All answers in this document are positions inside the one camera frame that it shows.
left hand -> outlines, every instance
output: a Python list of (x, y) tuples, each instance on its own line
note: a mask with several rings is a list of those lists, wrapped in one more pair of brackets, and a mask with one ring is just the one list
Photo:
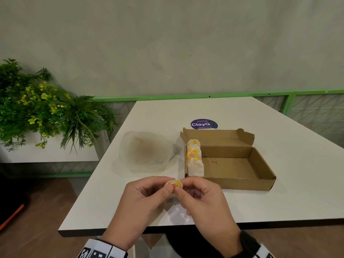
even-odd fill
[(150, 176), (127, 183), (116, 213), (102, 236), (106, 242), (127, 251), (143, 233), (148, 223), (165, 199), (173, 192), (165, 185), (167, 176)]

white planter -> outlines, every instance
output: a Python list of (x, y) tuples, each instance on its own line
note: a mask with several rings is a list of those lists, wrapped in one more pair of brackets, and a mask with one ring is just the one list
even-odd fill
[(29, 132), (25, 135), (27, 144), (17, 150), (8, 151), (8, 148), (0, 146), (1, 163), (28, 163), (28, 162), (73, 162), (73, 161), (98, 161), (104, 155), (110, 145), (106, 131), (99, 133), (100, 137), (97, 144), (92, 147), (79, 149), (75, 143), (71, 150), (71, 142), (68, 143), (66, 150), (60, 148), (62, 135), (48, 138), (48, 143), (43, 149), (36, 147), (41, 142), (38, 132)]

wooden floor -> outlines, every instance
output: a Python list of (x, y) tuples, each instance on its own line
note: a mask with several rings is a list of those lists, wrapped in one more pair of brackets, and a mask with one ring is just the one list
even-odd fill
[[(25, 180), (30, 205), (0, 232), (2, 258), (76, 258), (88, 237), (62, 238), (58, 228), (76, 200), (66, 178)], [(343, 258), (344, 226), (249, 230), (276, 258)], [(154, 235), (144, 239), (152, 243)]]

box lid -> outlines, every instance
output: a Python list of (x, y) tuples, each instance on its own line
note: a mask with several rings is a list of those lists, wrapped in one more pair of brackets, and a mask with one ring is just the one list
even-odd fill
[(201, 146), (252, 146), (255, 135), (243, 129), (186, 129), (180, 132), (180, 137), (187, 143), (190, 139), (198, 139)]

table edge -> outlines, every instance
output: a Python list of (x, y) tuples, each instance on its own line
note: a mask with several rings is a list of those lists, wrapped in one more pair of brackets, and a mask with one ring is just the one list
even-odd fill
[[(238, 226), (241, 230), (333, 225), (344, 225), (344, 218), (238, 223)], [(191, 227), (193, 228), (195, 225), (148, 226), (144, 230), (143, 234), (165, 234), (175, 230), (188, 230)], [(103, 235), (105, 230), (106, 228), (58, 230), (58, 233), (62, 237), (100, 236)]]

